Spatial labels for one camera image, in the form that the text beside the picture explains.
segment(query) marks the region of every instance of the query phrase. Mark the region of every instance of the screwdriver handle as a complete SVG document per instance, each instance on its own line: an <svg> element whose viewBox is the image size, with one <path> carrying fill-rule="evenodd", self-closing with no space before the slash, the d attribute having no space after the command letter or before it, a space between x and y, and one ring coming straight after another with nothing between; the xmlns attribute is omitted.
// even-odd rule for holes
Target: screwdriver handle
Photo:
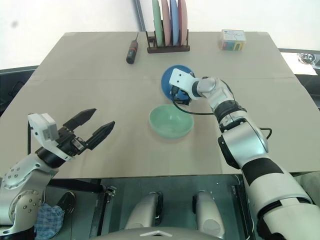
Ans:
<svg viewBox="0 0 320 240"><path fill-rule="evenodd" d="M130 47L125 59L128 64L133 64L135 62L137 50L138 50L138 42L137 40L133 40L130 44Z"/></svg>

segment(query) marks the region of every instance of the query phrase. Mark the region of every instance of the mint green bowl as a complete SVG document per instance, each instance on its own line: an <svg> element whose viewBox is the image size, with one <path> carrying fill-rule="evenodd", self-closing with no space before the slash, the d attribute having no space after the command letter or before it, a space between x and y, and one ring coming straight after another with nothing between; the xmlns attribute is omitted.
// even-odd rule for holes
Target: mint green bowl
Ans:
<svg viewBox="0 0 320 240"><path fill-rule="evenodd" d="M193 117L180 111L174 105L161 105L149 114L153 131L166 139L178 139L190 132L194 126Z"/></svg>

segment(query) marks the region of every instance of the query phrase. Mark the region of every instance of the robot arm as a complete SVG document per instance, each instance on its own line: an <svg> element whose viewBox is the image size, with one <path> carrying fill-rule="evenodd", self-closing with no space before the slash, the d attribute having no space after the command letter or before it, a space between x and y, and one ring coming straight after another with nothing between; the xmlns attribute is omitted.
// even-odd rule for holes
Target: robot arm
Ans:
<svg viewBox="0 0 320 240"><path fill-rule="evenodd" d="M268 142L219 78L195 78L174 69L169 83L174 101L178 90L197 100L206 98L218 121L218 144L226 162L241 169L257 231L267 240L318 239L320 208L295 179L268 155Z"/></svg>
<svg viewBox="0 0 320 240"><path fill-rule="evenodd" d="M33 239L42 193L50 179L66 161L93 150L112 131L115 122L101 126L84 141L74 129L87 122L96 109L80 112L57 130L56 122L47 114L30 114L33 136L42 145L35 153L11 167L0 187L0 238Z"/></svg>

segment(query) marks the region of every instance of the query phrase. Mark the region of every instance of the checkered fabric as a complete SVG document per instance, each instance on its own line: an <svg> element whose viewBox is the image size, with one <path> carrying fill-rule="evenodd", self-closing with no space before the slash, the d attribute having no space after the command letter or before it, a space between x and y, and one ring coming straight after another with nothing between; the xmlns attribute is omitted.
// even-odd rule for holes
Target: checkered fabric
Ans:
<svg viewBox="0 0 320 240"><path fill-rule="evenodd" d="M49 206L42 203L34 225L37 240L53 238L61 229L64 221L64 211L59 206Z"/></svg>

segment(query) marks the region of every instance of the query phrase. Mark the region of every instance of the beige table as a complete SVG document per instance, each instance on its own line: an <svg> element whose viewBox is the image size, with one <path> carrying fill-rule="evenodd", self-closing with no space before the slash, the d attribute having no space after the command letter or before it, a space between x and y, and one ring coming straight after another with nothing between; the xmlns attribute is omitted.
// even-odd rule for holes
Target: beige table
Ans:
<svg viewBox="0 0 320 240"><path fill-rule="evenodd" d="M194 116L194 128L178 140L152 132L148 114L170 104L160 82L174 64L227 81L256 124L273 129L274 161L290 172L320 170L320 113L267 33L248 32L243 52L228 52L216 45L219 33L191 32L190 52L168 54L148 54L143 34L136 62L129 65L125 56L134 32L66 33L0 118L1 176L26 154L28 113L49 113L61 126L88 108L97 111L76 130L78 136L87 139L112 120L115 128L94 151L61 166L57 178L238 173L221 154L213 116ZM189 109L210 110L205 100ZM33 140L32 149L38 147Z"/></svg>

